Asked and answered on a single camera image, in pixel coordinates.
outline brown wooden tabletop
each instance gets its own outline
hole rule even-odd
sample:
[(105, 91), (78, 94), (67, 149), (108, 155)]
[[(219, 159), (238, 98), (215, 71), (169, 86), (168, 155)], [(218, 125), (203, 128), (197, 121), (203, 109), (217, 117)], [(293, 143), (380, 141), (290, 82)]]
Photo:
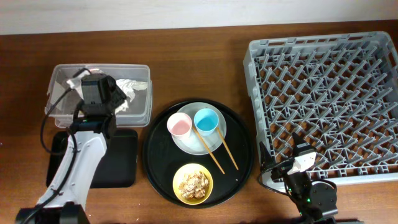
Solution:
[[(388, 32), (398, 46), (398, 21), (287, 24), (201, 29), (130, 30), (0, 36), (0, 223), (33, 207), (45, 192), (49, 155), (39, 141), (47, 88), (61, 63), (133, 63), (150, 67), (154, 119), (186, 98), (218, 101), (239, 114), (256, 136), (243, 57), (256, 39), (365, 31)], [(59, 131), (50, 119), (47, 144)], [(136, 128), (140, 148), (145, 128)], [(136, 183), (125, 189), (91, 189), (86, 213), (92, 223), (267, 223), (299, 215), (289, 198), (257, 182), (258, 158), (241, 191), (212, 208), (174, 205), (151, 186), (139, 153)], [(397, 223), (398, 182), (338, 188), (336, 219)]]

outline chopstick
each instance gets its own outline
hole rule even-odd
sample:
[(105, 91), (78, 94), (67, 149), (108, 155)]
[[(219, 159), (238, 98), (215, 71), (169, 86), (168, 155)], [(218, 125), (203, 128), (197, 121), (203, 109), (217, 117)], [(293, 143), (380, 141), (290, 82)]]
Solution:
[(192, 129), (193, 129), (193, 131), (195, 132), (195, 134), (198, 136), (198, 138), (200, 139), (200, 141), (202, 142), (202, 144), (205, 146), (206, 150), (209, 152), (211, 158), (213, 158), (213, 160), (216, 162), (218, 168), (220, 168), (221, 172), (222, 172), (223, 174), (225, 174), (223, 168), (221, 168), (221, 166), (220, 166), (220, 164), (218, 163), (216, 157), (214, 157), (213, 153), (212, 153), (212, 152), (210, 151), (210, 149), (207, 147), (206, 143), (205, 143), (204, 140), (201, 138), (201, 136), (200, 136), (200, 134), (198, 133), (197, 129), (196, 129), (194, 126), (192, 126)]
[(229, 147), (226, 145), (226, 142), (224, 140), (223, 134), (221, 133), (221, 131), (220, 131), (220, 129), (218, 127), (217, 127), (217, 132), (218, 132), (218, 135), (220, 136), (220, 138), (221, 138), (221, 140), (222, 140), (222, 142), (223, 142), (223, 144), (225, 146), (226, 151), (229, 154), (229, 157), (231, 158), (232, 162), (234, 163), (236, 170), (239, 170), (238, 165), (236, 165), (234, 157), (232, 156), (231, 151), (229, 150)]

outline cup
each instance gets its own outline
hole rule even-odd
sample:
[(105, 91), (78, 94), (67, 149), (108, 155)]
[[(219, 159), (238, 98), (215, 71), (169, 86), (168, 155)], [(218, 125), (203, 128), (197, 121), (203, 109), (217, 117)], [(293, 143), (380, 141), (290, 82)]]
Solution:
[(201, 136), (209, 136), (218, 126), (218, 115), (212, 109), (204, 108), (195, 114), (193, 123)]
[(177, 139), (186, 139), (191, 135), (192, 120), (185, 113), (175, 113), (167, 120), (167, 129)]

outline round black tray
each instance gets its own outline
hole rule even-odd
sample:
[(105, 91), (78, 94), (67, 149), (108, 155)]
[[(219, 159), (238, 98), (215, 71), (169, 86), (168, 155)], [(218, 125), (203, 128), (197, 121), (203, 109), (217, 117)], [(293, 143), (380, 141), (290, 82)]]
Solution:
[[(224, 145), (213, 154), (225, 171), (222, 174), (210, 155), (194, 156), (183, 152), (173, 142), (167, 131), (168, 118), (181, 107), (194, 102), (209, 103), (217, 107), (227, 124), (225, 141), (239, 170), (229, 158)], [(188, 208), (208, 208), (225, 202), (235, 195), (247, 181), (253, 165), (254, 151), (247, 127), (239, 116), (228, 107), (211, 100), (190, 100), (178, 103), (162, 112), (150, 127), (142, 150), (142, 160), (148, 179), (158, 193), (167, 200)], [(183, 165), (197, 163), (205, 166), (214, 181), (210, 197), (199, 205), (187, 205), (174, 194), (172, 182), (176, 171)]]

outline blue cup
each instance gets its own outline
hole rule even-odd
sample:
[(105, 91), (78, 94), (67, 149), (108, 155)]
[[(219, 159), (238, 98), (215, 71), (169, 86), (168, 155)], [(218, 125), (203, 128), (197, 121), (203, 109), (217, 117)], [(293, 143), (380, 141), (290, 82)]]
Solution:
[(218, 126), (218, 115), (212, 109), (204, 108), (195, 114), (193, 123), (201, 136), (209, 136)]

